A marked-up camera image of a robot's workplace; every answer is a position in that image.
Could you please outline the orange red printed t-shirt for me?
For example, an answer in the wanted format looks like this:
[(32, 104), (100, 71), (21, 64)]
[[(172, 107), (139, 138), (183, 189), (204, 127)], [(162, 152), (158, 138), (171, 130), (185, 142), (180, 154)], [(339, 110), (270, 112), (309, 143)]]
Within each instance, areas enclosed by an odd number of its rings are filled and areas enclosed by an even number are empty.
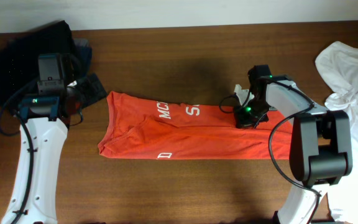
[(268, 112), (255, 129), (238, 129), (218, 106), (165, 103), (110, 92), (109, 124), (99, 153), (113, 159), (269, 159), (272, 128), (283, 119)]

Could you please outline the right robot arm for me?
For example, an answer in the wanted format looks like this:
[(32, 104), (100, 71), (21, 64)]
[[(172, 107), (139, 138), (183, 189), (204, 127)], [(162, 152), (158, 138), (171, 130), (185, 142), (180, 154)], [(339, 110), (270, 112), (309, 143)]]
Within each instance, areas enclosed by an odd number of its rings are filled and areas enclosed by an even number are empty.
[[(308, 224), (329, 188), (348, 176), (353, 167), (349, 117), (343, 110), (330, 111), (303, 93), (286, 75), (273, 76), (268, 65), (256, 65), (248, 72), (250, 87), (246, 96), (238, 87), (239, 100), (234, 117), (237, 128), (256, 128), (268, 120), (271, 109), (284, 119), (268, 137), (268, 153), (278, 173), (291, 189), (273, 223)], [(284, 123), (292, 125), (289, 164), (293, 177), (279, 168), (273, 154), (273, 136)]]

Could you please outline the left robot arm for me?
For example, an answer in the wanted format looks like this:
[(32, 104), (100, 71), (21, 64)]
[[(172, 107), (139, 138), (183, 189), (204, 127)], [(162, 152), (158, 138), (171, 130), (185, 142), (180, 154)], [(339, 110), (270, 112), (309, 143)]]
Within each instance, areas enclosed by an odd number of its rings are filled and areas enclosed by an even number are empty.
[(11, 95), (21, 148), (14, 188), (2, 223), (56, 223), (58, 167), (71, 116), (106, 97), (95, 74), (81, 78), (72, 54), (41, 54), (38, 76)]

